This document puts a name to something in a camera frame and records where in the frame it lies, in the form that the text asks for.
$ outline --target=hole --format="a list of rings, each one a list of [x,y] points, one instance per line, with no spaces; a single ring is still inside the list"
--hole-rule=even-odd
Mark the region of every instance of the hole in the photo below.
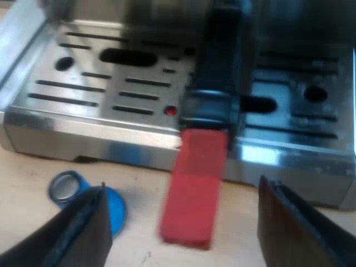
[[[277,103],[272,98],[241,96],[241,111],[252,113],[272,113],[277,109]]]
[[[166,106],[165,110],[163,111],[164,114],[168,116],[177,115],[177,108],[175,106]]]
[[[142,93],[120,92],[120,93],[118,93],[118,95],[140,98],[140,99],[147,99],[147,100],[159,100],[160,99],[158,96],[144,95]]]
[[[82,100],[70,99],[70,98],[64,98],[64,97],[46,96],[46,95],[40,95],[39,93],[29,93],[28,97],[35,98],[35,99],[41,99],[41,100],[47,100],[47,101],[88,106],[88,107],[97,107],[98,106],[98,103],[94,103],[94,102],[88,102],[88,101],[82,101]]]
[[[137,107],[113,106],[112,109],[117,110],[117,111],[124,111],[124,112],[137,113],[137,114],[143,114],[143,115],[153,115],[154,114],[154,112],[152,110],[144,110],[142,108],[137,108]]]
[[[129,65],[136,67],[151,67],[157,62],[153,53],[107,48],[100,53],[99,59],[103,62]]]
[[[194,47],[186,47],[184,48],[184,54],[186,56],[192,57],[195,55],[195,48]]]
[[[119,41],[119,42],[128,42],[128,39],[126,39],[126,38],[114,37],[114,36],[104,36],[104,35],[97,35],[97,34],[66,32],[66,35],[76,36],[76,37],[93,38],[93,39],[104,39],[104,40]]]
[[[71,44],[71,43],[60,43],[59,46],[67,47],[67,48],[78,48],[78,49],[84,49],[84,50],[91,50],[90,46],[81,46],[78,44]]]
[[[139,83],[142,85],[155,85],[155,86],[162,86],[162,87],[171,87],[171,84],[168,82],[142,80],[142,79],[136,79],[136,78],[126,78],[125,81],[132,82],[132,83]]]
[[[57,61],[55,68],[58,71],[66,71],[74,64],[74,58],[72,57],[62,57],[60,60]]]
[[[311,85],[305,89],[304,97],[312,103],[320,103],[328,98],[328,93],[319,86]]]
[[[110,80],[112,78],[110,75],[91,73],[91,72],[82,72],[82,75],[86,77],[93,77],[93,78],[107,79],[107,80]]]
[[[176,73],[176,71],[175,71],[175,70],[172,70],[171,68],[164,68],[162,71],[163,71],[164,73],[170,73],[170,74]]]
[[[83,90],[83,91],[88,91],[88,92],[105,93],[105,89],[88,87],[88,86],[81,86],[81,85],[71,85],[69,83],[51,82],[51,81],[44,81],[44,80],[38,80],[38,81],[36,81],[36,83],[38,85],[48,85],[48,86],[63,87],[63,88],[76,89],[76,90]]]

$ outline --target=slot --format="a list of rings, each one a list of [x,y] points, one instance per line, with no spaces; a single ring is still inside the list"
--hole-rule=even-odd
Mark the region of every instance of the slot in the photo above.
[[[286,60],[305,60],[305,61],[327,61],[331,63],[338,63],[339,59],[336,57],[311,57],[311,56],[297,56],[287,53],[273,52],[273,51],[262,51],[260,52],[262,57],[277,57],[284,58]]]
[[[66,48],[77,48],[77,49],[91,50],[90,46],[81,46],[78,44],[71,44],[71,43],[60,43],[59,46],[66,47]]]
[[[151,81],[151,80],[142,80],[136,78],[126,78],[126,82],[131,83],[139,83],[141,85],[154,85],[154,86],[161,86],[161,87],[171,87],[171,84],[168,82],[159,82],[159,81]]]
[[[99,59],[103,62],[129,65],[136,67],[151,67],[158,58],[153,53],[107,48],[100,53]]]
[[[272,113],[277,109],[274,99],[257,96],[241,96],[241,111],[250,113]]]
[[[69,83],[63,83],[63,82],[52,82],[52,81],[38,80],[38,81],[36,81],[36,83],[38,85],[48,85],[48,86],[55,86],[55,87],[63,87],[63,88],[82,90],[82,91],[88,91],[88,92],[99,92],[99,93],[105,93],[106,92],[105,89],[101,89],[101,88],[81,86],[81,85],[71,85]]]
[[[93,39],[104,39],[104,40],[118,41],[118,42],[128,42],[128,39],[122,37],[88,34],[88,33],[80,33],[80,32],[66,32],[66,35],[93,38]]]
[[[93,77],[93,78],[106,79],[106,80],[111,80],[112,78],[110,75],[92,73],[92,72],[82,72],[82,75],[86,77]]]
[[[287,85],[289,86],[289,82],[287,81],[279,81],[279,80],[269,80],[269,79],[261,79],[261,78],[254,78],[254,82],[260,82],[260,83],[271,83],[275,85]]]
[[[263,65],[263,64],[257,64],[256,68],[262,70],[288,71],[288,72],[297,72],[303,74],[322,75],[322,76],[338,75],[339,73],[337,70],[318,70],[313,68],[294,68],[290,66],[272,66],[272,65]]]
[[[118,95],[146,99],[146,100],[159,100],[160,99],[158,96],[144,95],[143,93],[120,92],[120,93],[118,93]]]
[[[311,132],[311,131],[293,130],[293,129],[285,129],[285,128],[272,127],[272,126],[252,125],[252,124],[246,124],[245,127],[250,128],[250,129],[256,129],[256,130],[284,132],[286,134],[288,133],[288,134],[295,134],[295,135],[303,135],[303,136],[308,136],[308,137],[338,139],[338,136],[336,134],[330,133],[330,132]]]
[[[141,43],[144,46],[156,46],[156,47],[160,47],[160,48],[178,48],[177,44],[167,43],[167,42],[157,42],[157,41],[143,40]]]
[[[152,110],[144,110],[142,108],[137,108],[137,107],[113,106],[112,109],[117,111],[130,112],[130,113],[143,114],[143,115],[154,114]]]
[[[46,95],[40,95],[39,93],[29,93],[27,96],[29,98],[61,102],[61,103],[67,103],[67,104],[74,104],[74,105],[80,105],[80,106],[87,106],[87,107],[97,107],[98,106],[98,103],[94,103],[94,102],[88,102],[88,101],[82,101],[82,100],[64,98],[64,97],[46,96]]]
[[[176,73],[176,71],[175,71],[175,70],[172,70],[171,68],[164,68],[162,71],[163,71],[164,73],[170,73],[170,74]]]
[[[333,115],[315,115],[315,114],[302,114],[302,113],[292,113],[292,117],[296,118],[307,118],[308,120],[324,120],[329,122],[338,122],[338,118]]]

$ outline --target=black plastic part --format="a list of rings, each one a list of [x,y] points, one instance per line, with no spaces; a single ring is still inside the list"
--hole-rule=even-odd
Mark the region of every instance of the black plastic part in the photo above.
[[[356,238],[285,185],[259,186],[258,237],[267,266],[356,266]]]
[[[92,187],[0,255],[0,267],[102,267],[111,245],[106,188]]]
[[[181,102],[181,129],[226,130],[234,138],[240,114],[240,22],[239,8],[212,9],[196,74]]]

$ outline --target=wooden table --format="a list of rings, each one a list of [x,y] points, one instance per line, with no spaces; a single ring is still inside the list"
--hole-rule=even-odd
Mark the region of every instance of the wooden table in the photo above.
[[[214,243],[210,251],[200,251],[164,244],[157,236],[168,172],[109,162],[46,160],[4,149],[0,162],[0,253],[59,212],[47,196],[48,184],[57,173],[76,170],[92,185],[104,181],[126,200],[126,225],[113,241],[106,266],[264,266],[256,237],[256,188],[222,183]],[[322,212],[356,235],[356,212]]]

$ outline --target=stainless steel drip tray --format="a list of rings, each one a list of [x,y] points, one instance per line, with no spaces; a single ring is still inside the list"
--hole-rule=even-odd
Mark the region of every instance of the stainless steel drip tray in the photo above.
[[[44,26],[36,42],[48,45],[6,109],[4,147],[172,169],[199,36],[76,22],[54,37]],[[311,202],[355,209],[353,73],[352,46],[263,42],[226,179],[267,175]]]

